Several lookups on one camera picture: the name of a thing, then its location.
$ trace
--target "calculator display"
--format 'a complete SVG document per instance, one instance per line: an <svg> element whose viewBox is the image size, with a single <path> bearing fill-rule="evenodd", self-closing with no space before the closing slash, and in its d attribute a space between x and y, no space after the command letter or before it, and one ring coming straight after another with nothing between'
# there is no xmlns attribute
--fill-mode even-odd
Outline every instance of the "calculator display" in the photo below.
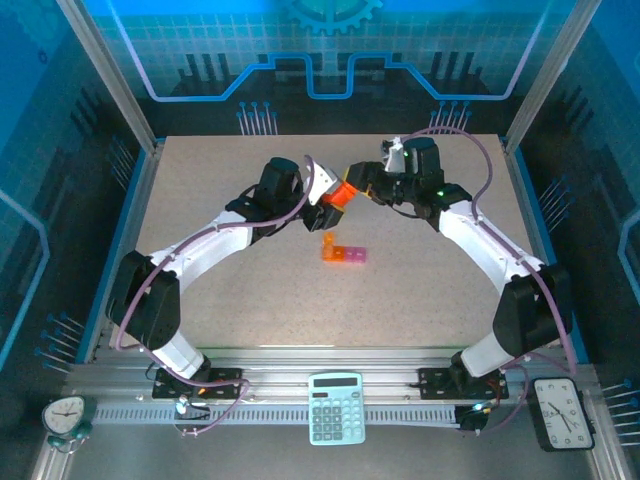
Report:
<svg viewBox="0 0 640 480"><path fill-rule="evenodd" d="M347 378L319 378L313 381L314 387L348 387L358 385L356 377Z"/></svg>

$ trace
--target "table surface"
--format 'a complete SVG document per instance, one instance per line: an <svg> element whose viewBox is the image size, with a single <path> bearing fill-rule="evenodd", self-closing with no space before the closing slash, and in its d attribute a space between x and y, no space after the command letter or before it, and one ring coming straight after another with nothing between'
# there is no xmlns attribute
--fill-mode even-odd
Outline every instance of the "table surface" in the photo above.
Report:
<svg viewBox="0 0 640 480"><path fill-rule="evenodd" d="M474 194L484 159L468 139L434 137L445 178ZM496 135L479 136L494 164L480 208L530 251ZM256 183L271 157L310 154L340 175L380 159L380 135L169 137L138 250L171 245L215 218ZM359 195L334 229L336 243L368 249L364 265L326 264L323 232L295 222L236 253L196 280L181 299L185 336L198 347L255 345L465 346L490 331L498 295L453 242L423 221Z"/></svg>

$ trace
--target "metal pin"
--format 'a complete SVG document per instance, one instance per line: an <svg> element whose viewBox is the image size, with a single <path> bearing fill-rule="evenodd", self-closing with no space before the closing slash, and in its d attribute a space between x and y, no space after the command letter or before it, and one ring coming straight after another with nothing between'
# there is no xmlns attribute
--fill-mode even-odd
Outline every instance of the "metal pin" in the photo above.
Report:
<svg viewBox="0 0 640 480"><path fill-rule="evenodd" d="M640 410L634 410L633 412L616 413L615 415L611 415L611 418L628 417L629 415L639 415L639 414L640 414Z"/></svg>
<svg viewBox="0 0 640 480"><path fill-rule="evenodd" d="M538 203L540 203L540 207L542 207L542 203L546 202L547 199L549 198L549 196L552 195L553 192L555 192L560 185L562 185L562 182L564 180L565 180L564 175L562 176L562 178L560 178L560 180L556 180L554 178L554 181L556 181L557 183L555 185L553 185L553 188L551 190L549 190L549 188L547 188L547 190L545 190L545 193L540 195L540 198L538 199Z"/></svg>
<svg viewBox="0 0 640 480"><path fill-rule="evenodd" d="M242 116L244 117L244 126L246 127L247 135L249 135L249 121L247 120L247 111L244 109L244 107L246 107L247 104L244 102L240 102L238 105L240 105L240 108L242 109Z"/></svg>
<svg viewBox="0 0 640 480"><path fill-rule="evenodd" d="M251 106L253 107L253 112L256 114L256 120L260 118L258 116L258 102L251 102ZM258 135L260 135L260 123L258 122Z"/></svg>
<svg viewBox="0 0 640 480"><path fill-rule="evenodd" d="M56 335L56 336L58 336L58 337L64 337L64 338L66 338L67 340L71 340L72 342L75 342L75 343L77 343L77 344L80 344L80 340L78 340L78 339L76 339L76 338L72 337L71 335L69 335L69 334L67 334L67 333L64 333L64 332L62 331L62 329L61 329L61 328L56 328L56 329L53 331L53 334L54 334L54 335Z"/></svg>
<svg viewBox="0 0 640 480"><path fill-rule="evenodd" d="M271 106L271 104L269 102L262 102L262 105L264 105L265 110L267 111L267 122L269 122L269 135L273 135L273 128L271 128L271 115L269 115L269 107Z"/></svg>
<svg viewBox="0 0 640 480"><path fill-rule="evenodd" d="M609 410L611 410L612 408L620 408L620 407L638 408L638 405L640 405L640 403L638 403L638 399L637 398L632 398L628 402L616 403L615 405L609 405Z"/></svg>
<svg viewBox="0 0 640 480"><path fill-rule="evenodd" d="M556 199L553 202L548 202L544 207L542 207L542 215L547 215L549 213L549 211L556 206L556 204L558 204L560 201L562 201L563 197L569 193L571 191L570 188L567 187L567 189L562 192L560 195L558 195L556 197Z"/></svg>
<svg viewBox="0 0 640 480"><path fill-rule="evenodd" d="M551 227L549 227L549 233L553 232L556 229L556 227L558 227L558 225L560 225L563 222L563 220L565 220L566 218L569 218L569 212L564 212L562 217L560 217L557 222L555 222L553 225L551 225Z"/></svg>
<svg viewBox="0 0 640 480"><path fill-rule="evenodd" d="M242 136L245 136L246 133L244 133L244 125L242 125L242 112L236 113L236 117L238 117L238 123L240 124L240 131L242 132Z"/></svg>
<svg viewBox="0 0 640 480"><path fill-rule="evenodd" d="M566 206L567 206L566 202L564 200L561 200L555 207L551 209L550 212L543 213L542 215L544 217L544 223L549 225L549 220L555 217L558 214L558 212Z"/></svg>
<svg viewBox="0 0 640 480"><path fill-rule="evenodd" d="M260 112L260 120L262 120L262 134L263 135L267 134L267 124L265 123L265 120L264 120L265 116L266 116L266 113Z"/></svg>
<svg viewBox="0 0 640 480"><path fill-rule="evenodd" d="M67 370L66 368L61 368L53 365L51 362L42 362L42 366L44 368L50 368L52 370L57 370L62 373L71 373L71 370Z"/></svg>
<svg viewBox="0 0 640 480"><path fill-rule="evenodd" d="M460 112L455 112L455 113L453 114L453 116L455 117L455 119L453 120L453 125L451 125L451 126L452 126L452 127L455 127L455 126L456 126L456 124L460 123L460 119L459 119L459 117L460 117Z"/></svg>
<svg viewBox="0 0 640 480"><path fill-rule="evenodd" d="M446 127L447 125L447 117L449 116L449 111L448 110L443 110L442 111L442 119L440 120L440 125L438 125L439 127ZM447 130L444 128L440 128L436 131L436 133L445 133Z"/></svg>
<svg viewBox="0 0 640 480"><path fill-rule="evenodd" d="M613 390L614 388L631 388L631 380L629 380L628 378L625 378L622 383L619 383L617 385L613 385L611 387L607 387L607 388L603 388L602 392L608 392L609 390Z"/></svg>
<svg viewBox="0 0 640 480"><path fill-rule="evenodd" d="M451 120L453 120L453 116L454 116L453 111L456 109L457 106L458 106L457 101L454 100L453 102L451 102L451 113L449 114L449 121L447 122L447 127L451 126Z"/></svg>
<svg viewBox="0 0 640 480"><path fill-rule="evenodd" d="M256 125L253 123L253 112L248 112L247 116L249 117L249 125L251 125L251 134L256 134Z"/></svg>
<svg viewBox="0 0 640 480"><path fill-rule="evenodd" d="M58 320L56 317L54 317L53 315L49 314L47 315L47 323L55 323L60 325L62 328L66 328L67 330L69 330L70 332L75 333L76 335L82 335L81 331L76 330L75 328L70 327L69 325L67 325L66 323L61 322L60 320Z"/></svg>
<svg viewBox="0 0 640 480"><path fill-rule="evenodd" d="M467 107L470 105L471 102L469 102L469 100L465 100L464 102L462 102L462 113L460 114L460 118L458 119L458 125L456 125L456 127L460 128L462 125L462 119L464 118L464 114L467 111Z"/></svg>
<svg viewBox="0 0 640 480"><path fill-rule="evenodd" d="M462 127L460 127L460 130L465 130L467 128L467 122L469 121L470 117L471 112L467 112L464 114L464 122L462 122Z"/></svg>
<svg viewBox="0 0 640 480"><path fill-rule="evenodd" d="M440 115L442 114L442 109L444 108L444 106L447 104L447 102L440 102L440 109L438 110L438 115L436 115L436 121L434 123L434 126L437 127L438 125L440 125Z"/></svg>
<svg viewBox="0 0 640 480"><path fill-rule="evenodd" d="M554 220L556 220L558 217L560 217L560 215L563 215L563 218L565 218L564 217L564 213L569 213L568 209L569 209L569 207L571 205L573 205L574 202L575 202L575 199L573 197L570 198L569 201L559 211L557 211L556 213L553 214L553 217L551 217L551 216L548 217L549 220L548 220L547 223L548 224L553 223Z"/></svg>
<svg viewBox="0 0 640 480"><path fill-rule="evenodd" d="M271 112L271 116L273 117L273 131L275 135L278 135L278 114L276 112Z"/></svg>
<svg viewBox="0 0 640 480"><path fill-rule="evenodd" d="M113 178L116 179L116 182L118 182L118 184L123 188L123 190L127 190L127 187L124 184L125 182L120 179L118 173L116 172L116 169L113 167L111 167L111 174L113 175Z"/></svg>
<svg viewBox="0 0 640 480"><path fill-rule="evenodd" d="M76 322L73 318L71 318L69 315L67 315L66 312L62 312L60 314L60 318L62 320L64 320L65 322L69 322L72 323L73 325L75 325L76 327L79 327L81 330L84 330L84 325L82 325L81 323Z"/></svg>
<svg viewBox="0 0 640 480"><path fill-rule="evenodd" d="M538 200L541 200L549 192L549 190L553 188L554 185L557 185L557 181L558 179L554 177L554 179L551 180L551 183L549 184L549 186L545 188L544 192L540 194L540 197L538 197Z"/></svg>
<svg viewBox="0 0 640 480"><path fill-rule="evenodd" d="M63 342L62 340L54 337L53 335L50 335L49 332L47 332L46 330L43 330L40 332L40 338L42 338L43 340L45 339L53 340L54 342L59 343L60 345L64 345L65 347L68 347L72 350L77 350L78 348L73 345L69 345L67 342Z"/></svg>
<svg viewBox="0 0 640 480"><path fill-rule="evenodd" d="M55 355L51 355L49 353L43 352L40 347L36 347L33 350L33 354L36 355L36 356L42 356L42 357L50 358L51 360L55 360L56 362L64 363L65 365L71 365L69 362L67 362L66 360L64 360L62 358L58 358Z"/></svg>
<svg viewBox="0 0 640 480"><path fill-rule="evenodd" d="M71 355L69 352L65 352L64 350L59 348L57 345L54 345L53 343L49 344L49 351L53 352L53 353L59 353L60 355L64 355L65 357L69 357L70 359L72 359L74 361L76 359L75 355Z"/></svg>
<svg viewBox="0 0 640 480"><path fill-rule="evenodd" d="M619 393L617 395L611 395L610 397L605 397L607 400L611 400L612 398L620 398L620 397L626 397L627 395L633 395L635 393L640 393L640 390L630 390L628 392L624 392L624 393Z"/></svg>
<svg viewBox="0 0 640 480"><path fill-rule="evenodd" d="M635 422L616 423L613 426L614 427L628 427L630 425L640 425L640 418L638 418L638 420L636 420Z"/></svg>

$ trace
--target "orange block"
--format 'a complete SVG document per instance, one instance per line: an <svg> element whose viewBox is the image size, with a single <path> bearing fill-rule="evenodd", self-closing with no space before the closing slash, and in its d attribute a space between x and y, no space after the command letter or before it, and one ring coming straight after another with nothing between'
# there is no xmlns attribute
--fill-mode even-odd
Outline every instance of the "orange block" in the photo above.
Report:
<svg viewBox="0 0 640 480"><path fill-rule="evenodd" d="M349 203L353 197L356 196L358 190L355 187L352 187L347 182L342 182L342 184L338 187L338 189L328 195L323 195L323 200L331 205L336 207L344 207L347 203Z"/></svg>

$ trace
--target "clock hands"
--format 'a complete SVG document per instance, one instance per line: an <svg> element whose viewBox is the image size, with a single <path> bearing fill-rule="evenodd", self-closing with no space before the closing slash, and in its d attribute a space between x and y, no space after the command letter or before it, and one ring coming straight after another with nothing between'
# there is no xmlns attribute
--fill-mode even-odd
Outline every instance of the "clock hands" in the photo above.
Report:
<svg viewBox="0 0 640 480"><path fill-rule="evenodd" d="M567 422L567 418L565 417L564 413L562 413L558 409L558 407L556 407L553 403L551 403L551 402L548 402L548 403L549 403L549 406L551 408L553 408L558 413L558 415L560 415L560 418L562 418L562 421L564 422L565 427L567 427L567 430L569 430L569 433L571 433L571 427L569 426L569 422Z"/></svg>

